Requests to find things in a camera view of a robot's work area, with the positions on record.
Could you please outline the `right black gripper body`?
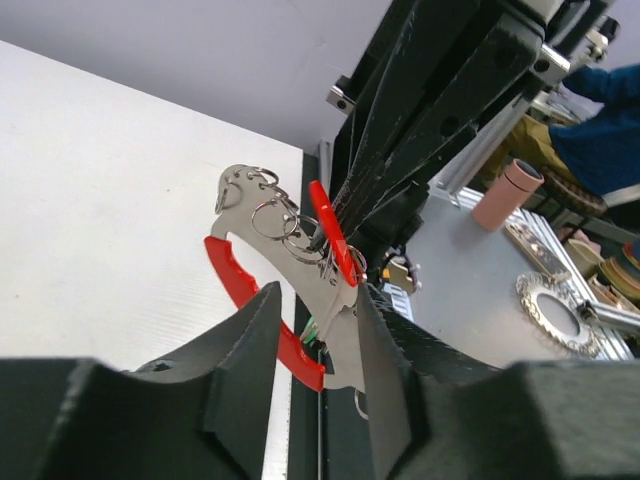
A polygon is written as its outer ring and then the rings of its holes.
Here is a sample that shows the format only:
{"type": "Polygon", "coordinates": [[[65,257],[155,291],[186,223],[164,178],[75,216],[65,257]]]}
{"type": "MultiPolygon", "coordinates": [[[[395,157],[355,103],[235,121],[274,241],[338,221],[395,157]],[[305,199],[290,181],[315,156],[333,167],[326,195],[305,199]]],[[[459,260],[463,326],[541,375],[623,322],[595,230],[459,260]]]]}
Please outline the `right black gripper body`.
{"type": "Polygon", "coordinates": [[[347,241],[409,237],[438,179],[479,171],[537,94],[578,66],[607,1],[395,1],[332,102],[346,114],[330,196],[347,241]]]}

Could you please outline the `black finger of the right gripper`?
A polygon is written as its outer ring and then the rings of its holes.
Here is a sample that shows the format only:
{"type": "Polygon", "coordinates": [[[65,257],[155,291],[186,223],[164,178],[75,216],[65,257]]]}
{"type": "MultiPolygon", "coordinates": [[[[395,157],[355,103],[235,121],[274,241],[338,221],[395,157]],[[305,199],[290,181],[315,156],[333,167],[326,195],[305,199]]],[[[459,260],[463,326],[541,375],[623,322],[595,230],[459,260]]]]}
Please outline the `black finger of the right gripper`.
{"type": "Polygon", "coordinates": [[[425,82],[479,9],[478,1],[414,3],[383,63],[353,163],[333,203],[344,234],[353,234],[376,203],[376,177],[422,100],[425,82]]]}
{"type": "Polygon", "coordinates": [[[425,82],[422,100],[376,177],[376,203],[364,219],[385,194],[429,163],[521,77],[541,43],[540,31],[523,22],[469,22],[425,82]]]}

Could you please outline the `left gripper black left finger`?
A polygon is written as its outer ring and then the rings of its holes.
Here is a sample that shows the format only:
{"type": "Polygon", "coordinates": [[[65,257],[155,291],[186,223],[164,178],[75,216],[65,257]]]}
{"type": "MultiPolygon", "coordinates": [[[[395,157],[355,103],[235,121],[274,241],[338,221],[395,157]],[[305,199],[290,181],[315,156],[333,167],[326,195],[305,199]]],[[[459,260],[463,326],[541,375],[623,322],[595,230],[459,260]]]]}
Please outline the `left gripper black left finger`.
{"type": "Polygon", "coordinates": [[[265,285],[134,372],[90,358],[1,363],[5,479],[258,479],[281,314],[265,285]]]}

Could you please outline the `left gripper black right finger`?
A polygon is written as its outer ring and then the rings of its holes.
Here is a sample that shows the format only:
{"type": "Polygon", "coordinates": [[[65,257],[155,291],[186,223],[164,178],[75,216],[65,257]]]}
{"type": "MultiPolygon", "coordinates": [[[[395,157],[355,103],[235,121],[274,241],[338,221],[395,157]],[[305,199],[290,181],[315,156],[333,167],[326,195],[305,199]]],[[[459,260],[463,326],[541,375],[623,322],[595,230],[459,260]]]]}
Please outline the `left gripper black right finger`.
{"type": "Polygon", "coordinates": [[[424,332],[372,288],[357,298],[379,479],[635,479],[635,361],[496,369],[424,332]]]}

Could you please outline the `green headed key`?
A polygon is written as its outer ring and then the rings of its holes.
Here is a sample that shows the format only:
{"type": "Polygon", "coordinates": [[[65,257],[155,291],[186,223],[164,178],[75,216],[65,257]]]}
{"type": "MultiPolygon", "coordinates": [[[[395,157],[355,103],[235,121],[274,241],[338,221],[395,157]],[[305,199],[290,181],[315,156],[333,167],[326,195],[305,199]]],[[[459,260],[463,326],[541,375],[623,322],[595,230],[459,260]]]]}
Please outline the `green headed key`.
{"type": "Polygon", "coordinates": [[[318,337],[318,327],[313,317],[310,317],[304,327],[301,335],[300,341],[304,345],[313,344],[318,337]]]}

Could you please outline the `red headed key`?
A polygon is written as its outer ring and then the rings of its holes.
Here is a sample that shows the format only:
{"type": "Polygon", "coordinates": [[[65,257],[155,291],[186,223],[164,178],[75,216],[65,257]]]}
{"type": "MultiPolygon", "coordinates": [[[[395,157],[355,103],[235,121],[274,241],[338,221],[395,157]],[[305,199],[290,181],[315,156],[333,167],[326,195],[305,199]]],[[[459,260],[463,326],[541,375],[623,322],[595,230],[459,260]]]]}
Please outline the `red headed key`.
{"type": "Polygon", "coordinates": [[[328,239],[333,258],[346,283],[355,287],[359,283],[359,268],[355,264],[325,189],[318,180],[309,184],[309,195],[317,220],[328,239]]]}

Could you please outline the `black headed key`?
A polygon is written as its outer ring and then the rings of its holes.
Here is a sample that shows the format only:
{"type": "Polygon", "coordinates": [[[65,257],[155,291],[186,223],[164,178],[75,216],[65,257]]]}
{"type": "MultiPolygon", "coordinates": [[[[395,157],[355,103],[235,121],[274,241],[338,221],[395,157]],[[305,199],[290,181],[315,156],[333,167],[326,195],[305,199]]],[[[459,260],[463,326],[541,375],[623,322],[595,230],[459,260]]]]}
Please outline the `black headed key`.
{"type": "Polygon", "coordinates": [[[309,249],[312,252],[323,251],[327,244],[327,236],[325,234],[324,227],[321,223],[318,223],[316,229],[310,239],[309,249]]]}

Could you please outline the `red handled metal key holder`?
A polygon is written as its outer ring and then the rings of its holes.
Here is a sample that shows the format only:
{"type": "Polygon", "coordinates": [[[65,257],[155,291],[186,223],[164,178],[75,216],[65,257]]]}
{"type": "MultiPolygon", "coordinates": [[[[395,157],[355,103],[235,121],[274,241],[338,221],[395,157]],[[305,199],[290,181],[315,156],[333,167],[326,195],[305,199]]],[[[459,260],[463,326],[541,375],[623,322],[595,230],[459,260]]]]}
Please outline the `red handled metal key holder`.
{"type": "Polygon", "coordinates": [[[319,221],[300,212],[279,185],[278,176],[244,164],[226,168],[220,176],[216,219],[204,244],[209,260],[237,308],[258,292],[255,278],[238,262],[231,235],[255,249],[293,288],[318,327],[317,340],[300,341],[280,325],[278,358],[306,387],[321,392],[351,388],[364,392],[356,301],[366,279],[366,262],[349,246],[359,283],[351,287],[338,268],[327,239],[323,251],[312,252],[310,239],[319,221]]]}

